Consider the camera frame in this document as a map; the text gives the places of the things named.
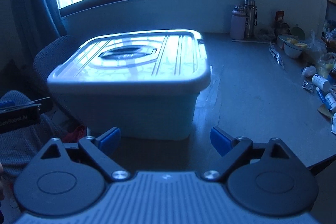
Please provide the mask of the person's hand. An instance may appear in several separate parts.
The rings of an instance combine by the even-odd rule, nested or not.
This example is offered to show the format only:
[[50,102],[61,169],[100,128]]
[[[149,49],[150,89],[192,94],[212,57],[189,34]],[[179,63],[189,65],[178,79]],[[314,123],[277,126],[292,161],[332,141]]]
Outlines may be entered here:
[[0,164],[0,200],[2,201],[5,196],[4,196],[4,186],[3,186],[3,179],[2,179],[2,175],[3,175],[3,166],[2,164]]

